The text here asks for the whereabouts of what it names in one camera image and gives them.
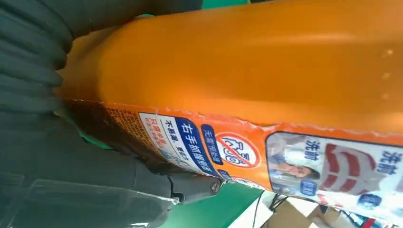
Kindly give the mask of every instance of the black wire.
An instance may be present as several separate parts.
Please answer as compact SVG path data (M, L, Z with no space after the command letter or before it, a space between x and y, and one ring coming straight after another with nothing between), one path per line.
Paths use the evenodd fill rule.
M288 198L288 196L283 196L283 198L281 198L281 199L278 200L278 198L281 197L281 196L283 196L283 195L276 194L276 195L274 196L274 198L273 198L271 204L270 204L269 209L270 209L273 213L276 213L276 208L277 208L278 206L280 206L280 205L281 205L284 201L286 201L286 199Z
M258 203L256 204L256 208L255 208L255 215L253 216L253 224L252 224L252 228L255 228L255 222L256 222L256 214L258 213L258 206L259 206L259 202L260 199L262 198L263 194L265 191L262 191L262 193L260 194L259 198L258 198Z

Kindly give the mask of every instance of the cardboard box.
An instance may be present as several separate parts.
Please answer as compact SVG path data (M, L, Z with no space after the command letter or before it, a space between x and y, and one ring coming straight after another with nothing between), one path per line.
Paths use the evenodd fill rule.
M354 228L339 211L328 208L324 214L317 203L302 199L289 198L276 211L262 228Z

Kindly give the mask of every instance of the product label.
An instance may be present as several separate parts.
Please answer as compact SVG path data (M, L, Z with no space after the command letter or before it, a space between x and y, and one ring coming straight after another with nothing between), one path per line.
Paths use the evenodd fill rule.
M102 106L108 113L105 129L119 128L125 132L120 138L129 135L185 170L368 217L403 218L403 207L396 203L403 200L402 134L257 125L221 115Z
M397 220L403 148L296 133L267 140L273 190L372 218Z

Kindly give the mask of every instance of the red prohibition sign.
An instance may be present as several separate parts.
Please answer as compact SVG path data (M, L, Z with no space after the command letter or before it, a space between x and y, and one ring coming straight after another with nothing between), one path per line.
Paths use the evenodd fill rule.
M247 144L253 151L253 153L255 154L256 160L255 162L252 164L250 163L248 160L246 160L245 158L243 158L241 155L238 154L238 152L236 152L236 150L234 150L233 148L231 148L228 144L226 144L224 142L224 140L222 139L223 137L231 137L231 138L235 138L245 144ZM216 140L219 144L221 144L223 147L225 147L228 151L230 151L235 157L237 157L239 160L241 160L243 163L245 163L247 166L239 166L236 164L232 164L231 162L227 161L226 159L223 159L225 162L237 166L237 167L243 167L246 169L251 169L251 168L255 168L257 165L260 164L260 156L258 153L258 150L256 149L256 147L249 142L249 140L245 139L244 137L237 135L237 134L233 134L233 133L219 133L216 135Z

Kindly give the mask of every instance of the orange plastic container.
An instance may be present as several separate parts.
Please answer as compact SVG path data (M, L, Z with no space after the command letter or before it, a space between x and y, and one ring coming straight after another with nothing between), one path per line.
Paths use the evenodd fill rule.
M133 138L184 169L399 220L402 59L401 0L282 0L81 38L59 94L109 144Z

